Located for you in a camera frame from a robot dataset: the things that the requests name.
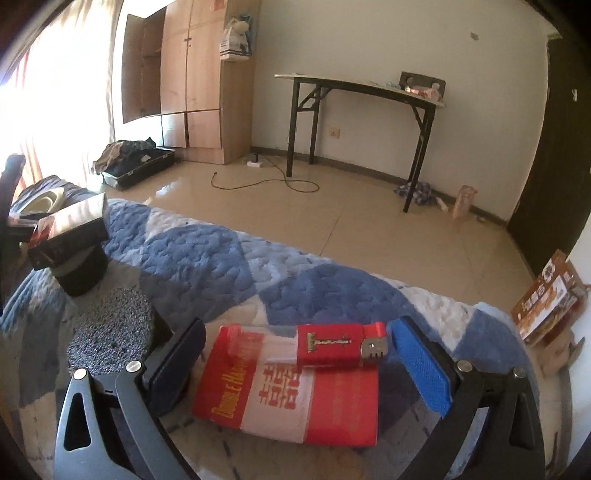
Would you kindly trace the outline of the brown printed cardboard box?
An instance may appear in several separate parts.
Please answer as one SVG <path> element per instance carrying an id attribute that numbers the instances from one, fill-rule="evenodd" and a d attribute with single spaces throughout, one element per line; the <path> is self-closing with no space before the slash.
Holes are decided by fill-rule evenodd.
<path id="1" fill-rule="evenodd" d="M 521 338 L 528 345 L 539 343 L 574 314 L 587 294 L 572 262 L 557 250 L 511 310 Z"/>

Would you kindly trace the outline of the black box on table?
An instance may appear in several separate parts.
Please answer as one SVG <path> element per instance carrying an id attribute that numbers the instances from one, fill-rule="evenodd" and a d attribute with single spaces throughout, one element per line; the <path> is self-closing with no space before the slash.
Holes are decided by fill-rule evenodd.
<path id="1" fill-rule="evenodd" d="M 399 84 L 408 93 L 420 95 L 435 102 L 444 99 L 447 86 L 443 79 L 406 71 L 401 73 Z"/>

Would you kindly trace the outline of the open black suitcase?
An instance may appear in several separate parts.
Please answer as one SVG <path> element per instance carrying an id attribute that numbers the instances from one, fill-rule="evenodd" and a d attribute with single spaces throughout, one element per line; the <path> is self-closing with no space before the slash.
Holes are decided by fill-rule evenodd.
<path id="1" fill-rule="evenodd" d="M 126 190 L 176 162 L 175 152 L 158 147 L 151 137 L 108 144 L 93 162 L 91 171 L 116 190 Z"/>

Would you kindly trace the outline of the pink bag on floor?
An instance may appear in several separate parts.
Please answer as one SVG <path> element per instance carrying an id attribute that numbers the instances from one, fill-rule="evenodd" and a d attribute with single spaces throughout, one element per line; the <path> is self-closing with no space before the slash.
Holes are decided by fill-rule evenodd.
<path id="1" fill-rule="evenodd" d="M 463 185 L 460 188 L 452 211 L 452 218 L 454 220 L 464 218 L 468 215 L 477 193 L 478 190 L 469 185 Z"/>

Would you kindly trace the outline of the black round cylinder container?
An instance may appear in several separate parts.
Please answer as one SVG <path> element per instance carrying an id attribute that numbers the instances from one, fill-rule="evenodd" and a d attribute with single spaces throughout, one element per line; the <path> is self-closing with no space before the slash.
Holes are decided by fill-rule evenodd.
<path id="1" fill-rule="evenodd" d="M 79 297 L 93 289 L 104 277 L 109 263 L 102 245 L 80 251 L 63 264 L 50 269 L 61 288 L 70 297 Z"/>

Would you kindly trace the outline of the black speckled round disc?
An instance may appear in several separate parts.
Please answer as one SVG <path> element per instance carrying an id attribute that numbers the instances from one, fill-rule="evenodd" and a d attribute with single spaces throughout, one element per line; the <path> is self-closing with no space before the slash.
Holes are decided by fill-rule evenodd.
<path id="1" fill-rule="evenodd" d="M 154 332 L 148 298 L 137 288 L 113 289 L 74 321 L 66 349 L 69 370 L 85 369 L 93 376 L 118 373 L 129 362 L 147 358 Z"/>

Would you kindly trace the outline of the black folding table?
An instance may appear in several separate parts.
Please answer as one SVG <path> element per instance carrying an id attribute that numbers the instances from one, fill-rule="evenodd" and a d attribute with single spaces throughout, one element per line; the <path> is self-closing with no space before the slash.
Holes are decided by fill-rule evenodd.
<path id="1" fill-rule="evenodd" d="M 311 113 L 308 162 L 317 162 L 317 150 L 325 148 L 318 143 L 318 137 L 332 128 L 341 128 L 345 144 L 353 149 L 352 153 L 346 153 L 339 147 L 337 154 L 355 166 L 363 163 L 355 158 L 357 155 L 376 154 L 384 159 L 390 153 L 387 148 L 393 147 L 394 159 L 409 170 L 403 174 L 410 184 L 403 207 L 407 213 L 419 183 L 435 118 L 445 107 L 444 101 L 411 92 L 400 80 L 394 88 L 382 83 L 306 73 L 277 73 L 274 78 L 291 83 L 287 176 L 293 175 L 301 115 Z"/>

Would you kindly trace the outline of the white bag on wardrobe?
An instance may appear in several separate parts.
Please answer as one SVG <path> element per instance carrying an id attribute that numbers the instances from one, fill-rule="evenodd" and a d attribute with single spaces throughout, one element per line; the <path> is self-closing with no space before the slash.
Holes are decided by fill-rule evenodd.
<path id="1" fill-rule="evenodd" d="M 252 16 L 232 17 L 224 27 L 219 42 L 221 61 L 246 61 L 252 56 Z"/>

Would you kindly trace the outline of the red transparent lighter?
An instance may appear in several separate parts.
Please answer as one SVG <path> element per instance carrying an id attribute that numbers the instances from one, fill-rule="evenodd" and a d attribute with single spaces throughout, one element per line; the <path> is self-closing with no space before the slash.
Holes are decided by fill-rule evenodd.
<path id="1" fill-rule="evenodd" d="M 228 326 L 233 360 L 297 368 L 358 368 L 387 357 L 383 322 L 367 325 Z"/>

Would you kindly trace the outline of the blue white quilted blanket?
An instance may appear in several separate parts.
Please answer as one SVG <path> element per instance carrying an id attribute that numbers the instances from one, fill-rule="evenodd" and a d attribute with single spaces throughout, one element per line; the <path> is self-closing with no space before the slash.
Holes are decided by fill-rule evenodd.
<path id="1" fill-rule="evenodd" d="M 484 371 L 540 369 L 511 319 L 454 299 L 349 268 L 243 232 L 158 208 L 113 200 L 109 263 L 87 294 L 68 296 L 49 270 L 11 283 L 1 318 L 1 403 L 38 474 L 53 475 L 57 421 L 70 364 L 67 349 L 82 313 L 104 298 L 142 293 L 171 328 L 193 318 L 209 333 L 225 323 L 367 323 L 408 315 L 454 358 Z M 163 425 L 204 479 L 394 479 L 433 431 L 437 417 L 405 368 L 380 369 L 375 447 L 304 446 L 256 438 L 193 418 L 188 402 Z"/>

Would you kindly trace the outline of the dark wooden door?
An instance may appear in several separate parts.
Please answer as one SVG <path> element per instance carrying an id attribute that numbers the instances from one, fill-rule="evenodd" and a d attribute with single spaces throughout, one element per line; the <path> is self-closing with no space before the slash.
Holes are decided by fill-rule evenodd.
<path id="1" fill-rule="evenodd" d="M 572 251 L 590 215 L 590 72 L 565 39 L 548 42 L 548 59 L 541 136 L 507 226 L 533 275 Z"/>

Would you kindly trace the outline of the blue cloth on floor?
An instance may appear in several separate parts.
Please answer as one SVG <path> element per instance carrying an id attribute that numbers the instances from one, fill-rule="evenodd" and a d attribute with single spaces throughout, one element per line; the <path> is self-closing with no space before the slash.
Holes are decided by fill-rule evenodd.
<path id="1" fill-rule="evenodd" d="M 411 183 L 407 182 L 394 188 L 394 193 L 401 197 L 407 197 L 410 191 Z M 436 195 L 433 193 L 431 185 L 427 182 L 418 182 L 413 193 L 413 201 L 419 206 L 433 206 L 437 203 Z"/>

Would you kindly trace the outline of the dark glossy rectangular box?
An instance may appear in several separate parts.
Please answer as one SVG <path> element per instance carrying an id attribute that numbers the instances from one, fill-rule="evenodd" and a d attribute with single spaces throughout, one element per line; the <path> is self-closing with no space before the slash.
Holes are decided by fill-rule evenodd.
<path id="1" fill-rule="evenodd" d="M 107 213 L 107 197 L 101 193 L 40 219 L 27 247 L 33 269 L 58 267 L 108 240 Z"/>

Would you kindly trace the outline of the wooden wardrobe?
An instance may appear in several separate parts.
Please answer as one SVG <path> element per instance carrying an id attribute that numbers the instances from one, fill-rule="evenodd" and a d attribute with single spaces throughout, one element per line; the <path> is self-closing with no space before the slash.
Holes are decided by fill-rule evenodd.
<path id="1" fill-rule="evenodd" d="M 224 165 L 252 149 L 257 1 L 126 1 L 119 18 L 118 136 L 152 137 L 183 160 Z M 229 62 L 219 42 L 252 16 L 252 56 Z"/>

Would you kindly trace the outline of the cream plastic basin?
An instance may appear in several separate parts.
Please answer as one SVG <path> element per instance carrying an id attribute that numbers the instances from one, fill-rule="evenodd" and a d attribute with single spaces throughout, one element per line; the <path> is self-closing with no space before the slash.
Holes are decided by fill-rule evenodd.
<path id="1" fill-rule="evenodd" d="M 42 218 L 59 211 L 65 201 L 65 189 L 56 187 L 38 194 L 29 201 L 19 212 L 22 218 Z"/>

